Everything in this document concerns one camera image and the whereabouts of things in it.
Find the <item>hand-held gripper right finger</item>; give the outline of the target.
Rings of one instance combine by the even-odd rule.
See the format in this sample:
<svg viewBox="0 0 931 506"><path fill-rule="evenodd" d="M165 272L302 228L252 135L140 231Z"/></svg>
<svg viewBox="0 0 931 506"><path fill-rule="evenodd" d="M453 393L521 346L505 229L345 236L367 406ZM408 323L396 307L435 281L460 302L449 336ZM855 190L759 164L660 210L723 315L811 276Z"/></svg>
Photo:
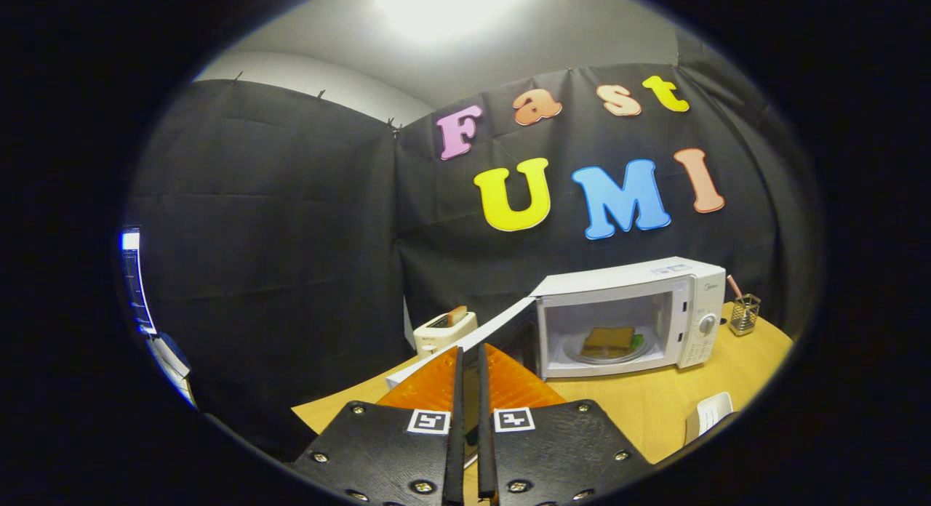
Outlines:
<svg viewBox="0 0 931 506"><path fill-rule="evenodd" d="M478 371L480 499L589 505L655 469L595 401L562 398L489 344Z"/></svg>

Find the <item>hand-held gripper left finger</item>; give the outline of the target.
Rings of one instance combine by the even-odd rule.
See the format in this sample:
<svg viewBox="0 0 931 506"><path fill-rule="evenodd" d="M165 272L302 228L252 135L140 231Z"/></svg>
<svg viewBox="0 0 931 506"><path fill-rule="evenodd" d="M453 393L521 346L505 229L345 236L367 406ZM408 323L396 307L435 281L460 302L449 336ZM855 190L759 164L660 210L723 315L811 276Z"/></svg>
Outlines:
<svg viewBox="0 0 931 506"><path fill-rule="evenodd" d="M292 469L354 504L461 505L463 368L449 348L378 402L347 402Z"/></svg>

